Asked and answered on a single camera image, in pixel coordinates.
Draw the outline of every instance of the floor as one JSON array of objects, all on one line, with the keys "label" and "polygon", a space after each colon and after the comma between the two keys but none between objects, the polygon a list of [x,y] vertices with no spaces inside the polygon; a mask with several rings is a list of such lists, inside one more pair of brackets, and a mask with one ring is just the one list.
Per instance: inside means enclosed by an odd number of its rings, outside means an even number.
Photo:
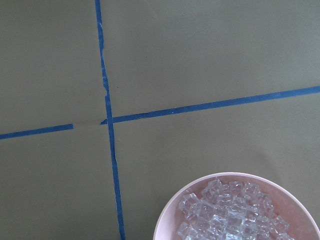
[{"label": "floor", "polygon": [[320,225],[319,1],[0,9],[2,239],[152,239],[218,172],[279,184]]}]

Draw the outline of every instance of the bowl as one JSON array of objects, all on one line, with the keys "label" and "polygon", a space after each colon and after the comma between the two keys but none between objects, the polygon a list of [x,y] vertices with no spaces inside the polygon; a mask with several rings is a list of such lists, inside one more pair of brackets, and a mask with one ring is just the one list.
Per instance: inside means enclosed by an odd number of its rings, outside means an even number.
[{"label": "bowl", "polygon": [[223,184],[242,181],[258,184],[261,191],[270,195],[274,212],[289,224],[288,234],[295,240],[320,240],[320,231],[307,209],[287,190],[259,176],[240,172],[221,172],[201,177],[179,190],[166,204],[155,226],[153,240],[181,240],[177,235],[180,224],[185,221],[178,209],[181,197],[195,193],[198,197],[208,182],[218,177]]}]

